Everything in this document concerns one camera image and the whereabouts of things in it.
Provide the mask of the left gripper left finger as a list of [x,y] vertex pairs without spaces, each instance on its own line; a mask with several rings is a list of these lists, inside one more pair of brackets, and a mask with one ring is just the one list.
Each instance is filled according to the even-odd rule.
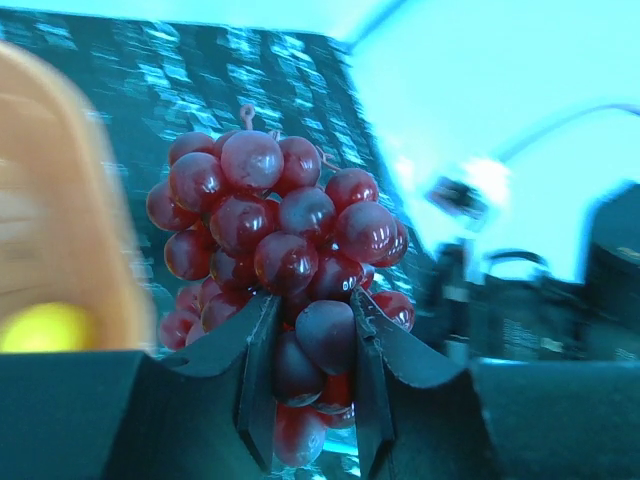
[[276,297],[162,359],[141,351],[1,359],[5,479],[258,479],[271,468]]

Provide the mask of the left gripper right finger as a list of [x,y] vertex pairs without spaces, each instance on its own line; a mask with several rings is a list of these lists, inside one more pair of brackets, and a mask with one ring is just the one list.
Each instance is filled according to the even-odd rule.
[[452,362],[363,290],[356,433],[366,479],[635,479],[635,362]]

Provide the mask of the dark red grape bunch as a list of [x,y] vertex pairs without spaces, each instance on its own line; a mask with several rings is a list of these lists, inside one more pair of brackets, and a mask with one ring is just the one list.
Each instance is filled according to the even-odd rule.
[[408,231],[379,201],[374,178],[334,166],[300,136],[244,126],[180,134],[168,177],[148,193],[150,221],[169,233],[168,270],[184,281],[159,326],[180,350],[265,292],[279,298],[271,365],[275,454],[302,467],[330,429],[354,419],[356,316],[350,299],[405,255]]

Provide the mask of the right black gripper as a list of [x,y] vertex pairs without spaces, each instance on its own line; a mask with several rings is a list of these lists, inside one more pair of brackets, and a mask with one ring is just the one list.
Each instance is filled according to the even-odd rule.
[[638,360],[638,183],[596,204],[586,234],[580,283],[518,249],[485,254],[473,283],[469,240],[442,244],[428,277],[425,343],[461,361]]

